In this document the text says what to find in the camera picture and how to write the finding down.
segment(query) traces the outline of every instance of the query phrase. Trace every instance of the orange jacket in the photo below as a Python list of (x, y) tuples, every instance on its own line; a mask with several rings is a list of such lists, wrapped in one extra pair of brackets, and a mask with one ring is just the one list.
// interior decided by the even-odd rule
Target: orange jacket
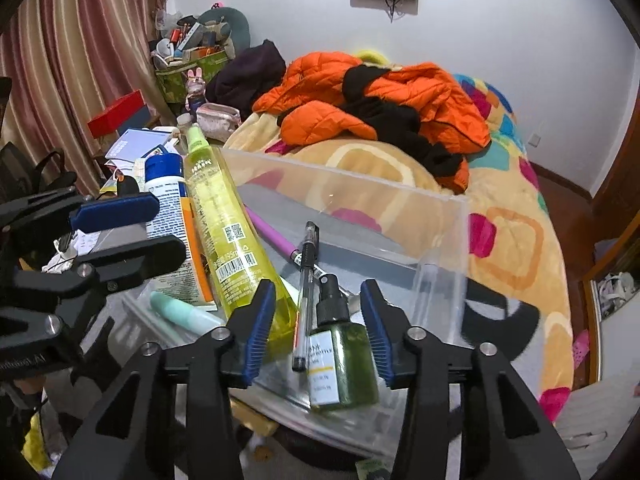
[[(377, 140), (375, 129), (337, 108), (344, 103), (345, 72), (361, 63), (341, 52), (300, 57), (287, 68), (282, 84), (254, 103), (254, 112), (279, 115), (298, 107), (282, 121), (280, 131), (282, 140), (292, 146), (331, 139), (345, 130)], [(449, 73), (433, 63), (387, 72), (369, 85), (365, 95), (418, 110), (420, 134), (432, 144), (441, 142), (450, 153), (475, 153), (490, 141), (489, 129), (474, 103)], [(455, 176), (438, 181), (455, 192), (464, 192), (468, 185), (466, 160)]]

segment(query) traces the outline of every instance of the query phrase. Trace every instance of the ballpoint pen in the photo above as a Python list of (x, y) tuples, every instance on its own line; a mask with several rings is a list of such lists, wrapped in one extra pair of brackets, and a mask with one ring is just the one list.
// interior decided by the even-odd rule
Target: ballpoint pen
[(298, 317), (293, 339), (291, 368), (294, 372), (306, 370), (307, 338), (312, 329), (314, 300), (314, 264), (318, 259), (319, 229), (313, 222), (307, 222), (305, 239), (302, 241), (300, 256), (300, 295), (298, 297)]

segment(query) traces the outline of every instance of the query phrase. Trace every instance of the green bag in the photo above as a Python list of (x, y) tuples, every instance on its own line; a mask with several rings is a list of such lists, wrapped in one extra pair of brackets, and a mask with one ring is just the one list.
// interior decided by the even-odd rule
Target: green bag
[(184, 84), (187, 82), (187, 72), (202, 69), (202, 78), (207, 83), (213, 79), (222, 67), (226, 65), (228, 58), (224, 51), (201, 57), (196, 61), (172, 66), (163, 70), (156, 70), (156, 81), (158, 88), (167, 103), (184, 103), (187, 98), (187, 89)]

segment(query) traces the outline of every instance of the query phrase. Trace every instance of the wooden door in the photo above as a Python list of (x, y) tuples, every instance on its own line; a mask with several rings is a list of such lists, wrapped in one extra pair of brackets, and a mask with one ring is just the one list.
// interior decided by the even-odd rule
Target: wooden door
[(618, 238), (640, 210), (640, 89), (625, 140), (593, 199), (597, 240)]

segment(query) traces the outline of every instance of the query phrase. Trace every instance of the red box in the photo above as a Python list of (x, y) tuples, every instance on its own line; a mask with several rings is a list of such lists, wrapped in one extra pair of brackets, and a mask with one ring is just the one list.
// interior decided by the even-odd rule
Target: red box
[(145, 105), (140, 90), (118, 99), (100, 115), (87, 123), (94, 139), (112, 134), (124, 121)]

